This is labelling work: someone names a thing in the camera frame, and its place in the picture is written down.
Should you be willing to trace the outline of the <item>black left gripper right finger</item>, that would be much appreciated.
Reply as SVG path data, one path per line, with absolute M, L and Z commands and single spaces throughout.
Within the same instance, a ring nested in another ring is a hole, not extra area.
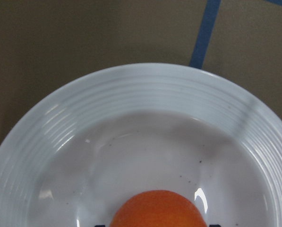
M 212 224 L 209 224 L 208 227 L 222 227 L 222 226 L 220 224 L 212 223 Z

